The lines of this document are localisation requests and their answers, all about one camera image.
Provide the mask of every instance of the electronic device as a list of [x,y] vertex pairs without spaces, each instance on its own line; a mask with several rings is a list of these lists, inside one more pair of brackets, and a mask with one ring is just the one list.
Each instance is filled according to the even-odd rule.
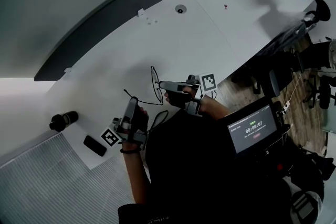
[[236,157],[261,154],[289,130],[281,125],[272,101],[266,97],[221,119]]
[[104,156],[106,152],[106,147],[101,145],[99,142],[94,140],[91,136],[87,135],[84,140],[84,145],[91,149],[93,152],[97,153],[99,156]]
[[[190,87],[195,91],[193,97],[190,93],[183,92],[184,87]],[[202,116],[198,113],[201,99],[206,93],[217,89],[215,75],[213,73],[198,76],[189,75],[186,82],[160,81],[159,88],[166,90],[170,104],[194,116]]]
[[100,135],[104,142],[114,150],[120,148],[123,141],[138,144],[144,150],[147,142],[148,115],[138,105],[138,99],[132,97],[122,118],[114,118]]

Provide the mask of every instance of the display screen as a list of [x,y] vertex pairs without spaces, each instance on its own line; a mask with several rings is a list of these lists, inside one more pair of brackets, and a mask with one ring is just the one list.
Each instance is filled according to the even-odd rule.
[[228,126],[236,153],[253,146],[277,130],[269,105]]

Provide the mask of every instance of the cable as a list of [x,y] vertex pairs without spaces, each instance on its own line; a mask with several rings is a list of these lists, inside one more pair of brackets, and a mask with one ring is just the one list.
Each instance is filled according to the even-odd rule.
[[[130,97],[134,97],[134,96],[130,95],[129,92],[126,89],[124,89],[124,92],[127,93]],[[148,102],[140,101],[139,99],[138,99],[138,102],[144,103],[144,104],[154,104],[154,103],[148,103]]]
[[211,98],[212,98],[212,99],[216,99],[216,97],[217,97],[217,92],[216,92],[216,91],[211,91]]
[[284,134],[282,135],[282,146],[285,145],[285,142],[286,142],[286,141],[287,141],[287,133],[284,133]]
[[292,99],[292,96],[293,96],[293,94],[294,94],[294,92],[295,92],[296,86],[298,85],[298,82],[299,82],[299,80],[300,80],[300,78],[301,78],[301,75],[302,75],[302,73],[300,74],[300,76],[299,76],[298,80],[296,81],[296,84],[295,84],[294,90],[293,90],[293,92],[292,92],[292,95],[290,96],[290,98],[289,98],[289,100],[288,100],[288,101],[290,101],[290,100]]
[[[162,120],[157,126],[153,127],[154,124],[155,124],[155,122],[156,122],[156,120],[158,119],[159,115],[161,115],[161,114],[164,113],[164,112],[166,112],[167,115],[163,118],[163,120]],[[155,116],[155,119],[154,119],[154,121],[153,121],[152,127],[151,127],[147,132],[151,132],[151,131],[153,131],[156,127],[158,127],[159,125],[161,125],[161,124],[167,119],[168,114],[169,114],[169,111],[168,111],[168,110],[164,110],[164,111],[161,111],[160,113],[158,113],[158,114]]]
[[[155,68],[154,68],[154,67],[151,67],[151,72],[152,72],[152,70],[154,70],[156,76],[158,77],[158,81],[159,81],[159,76],[158,76],[158,74],[156,73]],[[161,98],[162,98],[162,100],[160,100],[160,98],[158,97],[158,95],[157,95],[157,93],[156,93],[156,91],[155,91],[153,75],[152,75],[152,85],[153,85],[153,90],[154,90],[155,96],[156,96],[156,98],[158,99],[158,101],[159,101],[160,103],[159,103],[159,104],[155,104],[155,103],[150,103],[150,102],[144,102],[144,101],[140,101],[139,99],[138,99],[138,102],[143,103],[143,104],[163,105],[163,95],[162,95],[161,89],[159,88],[159,91],[160,91],[160,93],[161,93]],[[124,89],[124,92],[127,93],[131,98],[134,97],[134,96],[132,96],[126,89]]]
[[273,144],[269,145],[265,150],[269,149],[271,146],[273,146],[275,143],[277,143],[280,139],[283,138],[284,135],[281,136],[278,140],[276,140]]
[[287,94],[287,86],[286,86],[286,89],[285,89],[285,96],[283,97],[283,102],[285,103],[285,105],[286,105],[286,94]]

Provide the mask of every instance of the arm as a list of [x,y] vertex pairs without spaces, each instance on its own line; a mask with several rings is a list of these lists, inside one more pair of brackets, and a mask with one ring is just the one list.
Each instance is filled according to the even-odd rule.
[[[183,91],[195,96],[195,92],[193,92],[190,87],[184,87]],[[168,94],[165,93],[164,96],[167,97],[166,101],[169,102]],[[230,114],[228,108],[207,95],[205,95],[201,100],[200,112],[208,114],[210,117],[217,121]]]
[[[136,149],[138,146],[128,142],[122,144],[124,151]],[[133,198],[137,204],[146,204],[149,196],[150,182],[143,167],[140,153],[123,154],[127,172],[131,182]]]

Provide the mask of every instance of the black thermos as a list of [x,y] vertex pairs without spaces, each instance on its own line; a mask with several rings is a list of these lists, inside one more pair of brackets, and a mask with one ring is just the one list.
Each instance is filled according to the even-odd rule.
[[57,114],[51,118],[51,123],[49,124],[49,127],[52,130],[61,132],[77,120],[78,113],[76,111],[70,111],[61,115]]

